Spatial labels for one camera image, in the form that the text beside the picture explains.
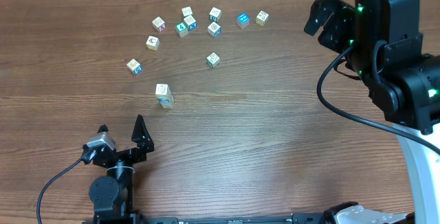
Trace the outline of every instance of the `white block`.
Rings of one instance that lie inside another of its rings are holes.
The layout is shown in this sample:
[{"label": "white block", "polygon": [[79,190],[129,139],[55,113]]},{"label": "white block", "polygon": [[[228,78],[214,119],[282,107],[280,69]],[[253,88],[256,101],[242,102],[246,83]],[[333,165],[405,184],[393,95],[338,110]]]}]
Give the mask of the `white block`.
[{"label": "white block", "polygon": [[126,66],[130,69],[130,71],[134,74],[137,75],[138,73],[140,73],[142,71],[142,65],[139,64],[136,59],[131,59],[131,61],[129,63],[126,64]]},{"label": "white block", "polygon": [[209,55],[206,58],[206,62],[212,67],[214,68],[215,66],[217,66],[220,63],[220,58],[217,54],[215,54],[214,52]]},{"label": "white block", "polygon": [[158,31],[161,32],[165,29],[165,21],[162,20],[160,17],[157,17],[153,21],[153,27]]},{"label": "white block", "polygon": [[211,21],[219,22],[221,17],[221,10],[218,8],[212,8],[211,12],[209,12],[209,19]]},{"label": "white block", "polygon": [[181,12],[182,14],[184,14],[184,18],[193,15],[193,11],[191,10],[191,7],[182,8]]},{"label": "white block", "polygon": [[181,38],[183,38],[185,35],[188,34],[188,27],[184,22],[181,22],[176,25],[176,32]]},{"label": "white block", "polygon": [[156,97],[164,108],[174,107],[174,98],[167,84],[156,85]]},{"label": "white block", "polygon": [[191,31],[197,27],[197,21],[192,15],[184,18],[186,25],[188,26],[188,31]]},{"label": "white block", "polygon": [[264,11],[260,11],[260,13],[256,16],[255,22],[263,26],[264,24],[266,24],[266,21],[268,19],[269,19],[269,14]]},{"label": "white block", "polygon": [[215,22],[212,22],[211,25],[208,26],[208,32],[213,37],[218,37],[221,33],[221,26]]},{"label": "white block", "polygon": [[249,25],[249,16],[245,13],[240,14],[237,19],[236,19],[236,23],[237,25],[239,25],[239,27],[241,27],[241,29],[247,27]]},{"label": "white block", "polygon": [[157,50],[157,48],[159,48],[159,39],[153,36],[149,36],[146,40],[146,46],[149,49]]}]

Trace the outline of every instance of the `green light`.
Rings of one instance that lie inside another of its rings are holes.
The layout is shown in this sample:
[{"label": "green light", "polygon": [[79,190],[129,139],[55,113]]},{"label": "green light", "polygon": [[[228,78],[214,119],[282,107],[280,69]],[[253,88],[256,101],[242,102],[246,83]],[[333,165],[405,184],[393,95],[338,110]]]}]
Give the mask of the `green light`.
[{"label": "green light", "polygon": [[429,98],[432,98],[432,97],[436,96],[437,94],[439,94],[439,90],[436,90],[436,89],[429,89],[428,90]]}]

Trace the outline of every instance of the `wood grain surface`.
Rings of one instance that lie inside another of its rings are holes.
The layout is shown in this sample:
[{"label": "wood grain surface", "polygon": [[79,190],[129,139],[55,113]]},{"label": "wood grain surface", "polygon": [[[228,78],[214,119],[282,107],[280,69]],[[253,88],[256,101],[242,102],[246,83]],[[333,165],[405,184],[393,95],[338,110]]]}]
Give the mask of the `wood grain surface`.
[{"label": "wood grain surface", "polygon": [[[322,212],[343,201],[411,212],[394,135],[326,110],[316,83],[335,53],[303,32],[314,0],[0,0],[0,223],[36,223],[41,188],[73,163],[106,124],[118,149],[142,114],[155,142],[135,167],[135,206],[147,216],[268,216]],[[174,25],[191,6],[198,28]],[[222,10],[222,34],[208,13]],[[255,17],[264,10],[264,27]],[[237,16],[246,12],[243,30]],[[161,16],[158,34],[151,21]],[[423,51],[440,54],[438,0],[421,0]],[[148,35],[159,50],[145,46]],[[206,57],[220,64],[211,69]],[[144,71],[126,64],[136,58]],[[175,108],[163,109],[157,83]],[[383,122],[361,82],[332,72],[324,95]],[[93,216],[90,183],[105,170],[80,164],[45,193],[45,224]]]}]

